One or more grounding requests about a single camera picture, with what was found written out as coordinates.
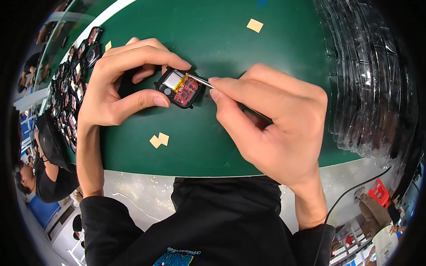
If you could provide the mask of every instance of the hand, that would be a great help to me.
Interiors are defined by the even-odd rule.
[[[78,124],[120,125],[130,115],[150,106],[169,107],[170,100],[163,93],[144,89],[123,99],[118,95],[120,77],[129,69],[142,66],[132,78],[139,83],[154,74],[155,65],[189,70],[191,65],[170,52],[156,39],[132,38],[125,46],[112,48],[96,62],[84,101],[78,114]]]
[[[371,257],[371,255],[373,255],[373,252],[376,250],[376,246],[373,246],[370,250],[370,255],[368,256],[368,258]]]
[[[216,87],[210,90],[216,117],[245,160],[292,190],[313,178],[319,180],[327,110],[322,88],[263,64],[253,65],[238,80],[209,82]],[[263,130],[256,127],[257,117],[244,114],[237,101],[270,117],[273,124]]]
[[[389,230],[390,235],[396,234],[397,232],[398,232],[398,227],[391,226],[391,229]]]
[[[23,78],[21,79],[21,81],[19,82],[19,84],[20,84],[21,86],[25,86],[25,84],[26,84],[26,77],[23,77]]]

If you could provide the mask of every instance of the finger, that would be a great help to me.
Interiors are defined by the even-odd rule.
[[[157,40],[155,38],[146,39],[146,40],[139,40],[138,38],[133,37],[132,39],[130,39],[126,43],[125,46],[111,48],[110,50],[106,51],[103,56],[104,57],[105,56],[111,56],[111,55],[122,53],[124,51],[128,51],[128,50],[131,50],[131,49],[135,49],[135,48],[139,48],[139,47],[147,46],[147,45],[153,46],[153,47],[156,47],[158,49],[165,50],[165,51],[169,50],[161,42],[159,42],[159,40]]]
[[[265,64],[252,65],[241,77],[241,80],[257,80],[271,87],[281,89],[296,96],[312,98],[312,89],[304,81],[298,80],[280,70]]]
[[[169,107],[170,100],[161,92],[144,89],[112,104],[113,124],[121,124],[132,114],[151,106]]]
[[[93,69],[98,82],[114,82],[124,71],[145,64],[169,65],[175,69],[189,70],[191,65],[175,53],[153,46],[142,46],[113,56],[102,57]]]
[[[243,103],[272,120],[287,116],[289,120],[299,120],[305,106],[303,98],[273,88],[255,80],[218,78],[209,80],[217,90]]]
[[[140,41],[137,37],[132,37],[127,43],[126,45],[132,44],[132,43],[136,43]]]
[[[142,66],[142,69],[136,72],[132,77],[132,82],[137,84],[144,78],[151,76],[155,72],[155,65],[146,64]]]
[[[262,138],[261,130],[240,110],[236,101],[215,89],[210,90],[210,95],[217,105],[217,120],[241,153]]]

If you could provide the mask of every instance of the shoe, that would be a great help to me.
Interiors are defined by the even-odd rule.
[[[362,186],[362,187],[360,187],[359,189],[357,189],[356,191],[355,191],[355,203],[356,204],[359,204],[360,202],[361,202],[361,199],[360,199],[360,197],[361,197],[361,195],[362,194],[365,194],[366,193],[366,187],[364,187],[364,186]]]

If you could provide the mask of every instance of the green workbench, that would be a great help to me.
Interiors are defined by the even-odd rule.
[[[260,33],[246,28],[251,18],[264,24]],[[112,47],[118,47],[131,37],[155,37],[191,63],[201,77],[239,78],[260,62],[321,86],[329,95],[329,104],[335,97],[324,36],[312,0],[212,0],[202,4],[196,0],[138,0],[101,26],[103,52],[109,41]],[[160,76],[158,71],[134,85],[127,75],[119,93],[125,97],[152,89]],[[320,167],[359,159],[355,153],[338,149],[325,128]],[[169,145],[155,149],[149,140],[159,132],[170,136]],[[216,120],[216,105],[208,92],[199,95],[194,109],[153,107],[120,126],[102,127],[101,149],[108,170],[189,177],[261,174],[241,157]]]

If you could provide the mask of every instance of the wrist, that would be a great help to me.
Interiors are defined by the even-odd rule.
[[[90,123],[85,123],[84,121],[79,121],[77,126],[77,143],[79,139],[84,139],[88,135],[96,133],[98,129],[98,125],[92,125]]]
[[[300,182],[288,186],[293,193],[304,199],[309,199],[317,196],[319,193],[323,194],[321,180],[320,180],[320,168],[318,165],[310,172],[305,174],[303,177],[299,177]]]

